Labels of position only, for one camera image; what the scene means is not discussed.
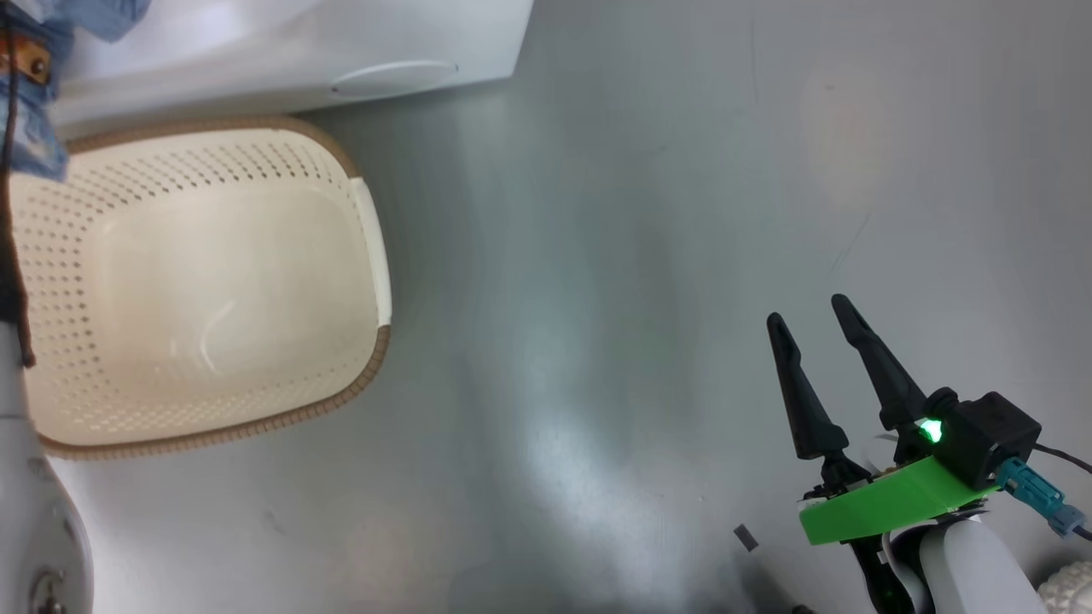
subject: teal connector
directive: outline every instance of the teal connector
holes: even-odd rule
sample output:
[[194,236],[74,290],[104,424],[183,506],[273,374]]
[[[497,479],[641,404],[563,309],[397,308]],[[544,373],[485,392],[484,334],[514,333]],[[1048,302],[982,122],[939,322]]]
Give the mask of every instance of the teal connector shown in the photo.
[[1084,524],[1084,512],[1067,505],[1065,493],[1018,458],[1006,460],[997,469],[997,487],[1034,509],[1063,538]]

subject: white plastic basket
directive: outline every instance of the white plastic basket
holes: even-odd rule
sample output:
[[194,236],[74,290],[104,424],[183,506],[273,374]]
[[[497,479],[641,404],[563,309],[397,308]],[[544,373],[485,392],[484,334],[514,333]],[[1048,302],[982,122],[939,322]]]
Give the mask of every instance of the white plastic basket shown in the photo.
[[31,416],[70,457],[262,433],[344,404],[389,341],[390,279],[359,174],[289,118],[71,144],[11,180],[37,366]]

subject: blue cloth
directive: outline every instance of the blue cloth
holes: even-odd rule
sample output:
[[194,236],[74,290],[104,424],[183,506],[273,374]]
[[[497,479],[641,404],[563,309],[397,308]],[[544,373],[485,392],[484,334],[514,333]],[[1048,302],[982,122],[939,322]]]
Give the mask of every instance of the blue cloth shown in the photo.
[[[57,83],[61,67],[72,55],[73,29],[81,26],[105,40],[115,42],[144,16],[151,0],[35,0],[38,23],[13,3],[8,3],[12,28],[39,40],[50,56],[49,82],[39,85],[19,74],[19,107],[15,111],[15,134],[12,146],[12,170],[38,177],[64,180],[69,156],[57,140],[46,107],[57,99]],[[0,45],[7,42],[0,37]],[[0,134],[8,121],[9,72],[0,71]]]

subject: basket rim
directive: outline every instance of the basket rim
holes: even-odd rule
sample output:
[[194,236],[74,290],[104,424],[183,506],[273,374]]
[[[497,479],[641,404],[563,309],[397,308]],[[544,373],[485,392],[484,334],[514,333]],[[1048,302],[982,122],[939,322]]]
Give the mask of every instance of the basket rim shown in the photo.
[[[242,116],[226,117],[221,119],[197,119],[186,121],[173,121],[167,123],[153,125],[145,128],[119,130],[106,132],[92,137],[75,139],[66,144],[72,154],[92,152],[115,145],[122,145],[136,141],[158,139],[163,137],[174,137],[179,134],[192,134],[198,132],[221,132],[229,130],[287,130],[307,137],[320,146],[329,151],[341,165],[345,175],[351,179],[363,179],[360,172],[348,157],[348,154],[334,139],[318,128],[317,126],[288,116]],[[375,379],[379,368],[387,356],[387,350],[391,342],[390,324],[380,326],[376,334],[376,345],[372,349],[371,357],[365,365],[364,370],[341,392],[320,399],[312,403],[265,416],[262,418],[245,422],[234,426],[225,426],[212,430],[180,435],[178,437],[167,437],[159,439],[149,439],[144,441],[130,441],[123,444],[106,444],[97,446],[84,446],[66,444],[38,434],[46,453],[67,460],[109,460],[143,456],[153,456],[167,452],[178,452],[214,446],[226,441],[234,441],[254,435],[261,435],[278,428],[284,428],[293,424],[325,415],[353,400],[359,394],[368,383]]]

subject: green led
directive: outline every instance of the green led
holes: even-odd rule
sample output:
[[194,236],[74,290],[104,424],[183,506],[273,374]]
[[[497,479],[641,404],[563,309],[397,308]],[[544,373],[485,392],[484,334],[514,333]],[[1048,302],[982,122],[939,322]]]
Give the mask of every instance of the green led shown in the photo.
[[933,441],[934,444],[939,441],[940,437],[943,436],[943,432],[941,429],[939,420],[927,420],[923,422],[922,426],[919,426],[918,428],[921,428],[922,434],[925,435],[925,437],[929,441]]

